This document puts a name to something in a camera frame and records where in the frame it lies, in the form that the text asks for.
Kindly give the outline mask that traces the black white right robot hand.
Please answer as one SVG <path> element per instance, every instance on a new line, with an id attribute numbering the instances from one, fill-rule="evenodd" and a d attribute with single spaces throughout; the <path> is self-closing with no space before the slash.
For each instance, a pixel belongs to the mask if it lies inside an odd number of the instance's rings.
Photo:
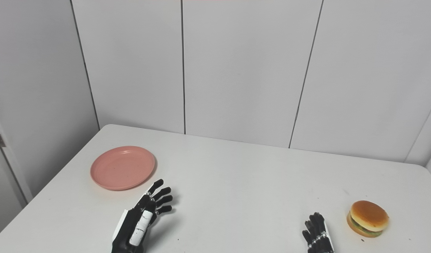
<path id="1" fill-rule="evenodd" d="M 330 238 L 325 218 L 318 212 L 309 216 L 304 222 L 307 229 L 302 235 L 307 242 L 308 253 L 334 253 L 332 240 Z"/>

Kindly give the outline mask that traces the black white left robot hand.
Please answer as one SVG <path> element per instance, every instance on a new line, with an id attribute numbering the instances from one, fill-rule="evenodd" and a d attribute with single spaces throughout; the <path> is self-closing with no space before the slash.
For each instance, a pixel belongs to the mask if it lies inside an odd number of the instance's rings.
<path id="1" fill-rule="evenodd" d="M 172 189 L 165 187 L 155 193 L 163 185 L 163 179 L 155 181 L 132 209 L 124 210 L 113 234 L 112 253 L 145 252 L 143 242 L 148 229 L 161 214 L 172 211 L 168 205 L 173 200 Z"/>

